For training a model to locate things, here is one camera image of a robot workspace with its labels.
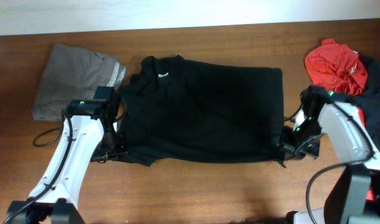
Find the black t-shirt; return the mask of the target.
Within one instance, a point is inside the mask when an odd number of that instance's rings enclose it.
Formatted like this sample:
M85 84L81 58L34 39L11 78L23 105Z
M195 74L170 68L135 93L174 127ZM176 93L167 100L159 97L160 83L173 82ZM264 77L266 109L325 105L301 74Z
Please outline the black t-shirt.
M119 161L283 161L282 70L146 57L119 94L126 104Z

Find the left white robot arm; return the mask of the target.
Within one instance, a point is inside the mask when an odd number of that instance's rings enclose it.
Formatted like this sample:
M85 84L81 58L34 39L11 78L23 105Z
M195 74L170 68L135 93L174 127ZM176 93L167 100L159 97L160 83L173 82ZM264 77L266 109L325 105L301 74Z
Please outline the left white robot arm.
M62 110L57 148L27 200L11 202L5 223L84 223L78 211L89 163L105 163L124 153L118 135L123 100L73 100Z

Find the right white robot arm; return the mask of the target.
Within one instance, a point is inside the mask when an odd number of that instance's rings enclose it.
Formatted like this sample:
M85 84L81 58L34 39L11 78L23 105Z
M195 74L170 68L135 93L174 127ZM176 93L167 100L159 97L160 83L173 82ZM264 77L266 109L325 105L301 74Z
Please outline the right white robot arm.
M294 127L284 127L279 147L287 160L317 158L328 136L338 164L318 171L307 184L306 211L289 212L284 223L380 223L380 149L366 129L361 108L343 95L311 86L301 95ZM312 184L329 170L344 171L322 208L312 209Z

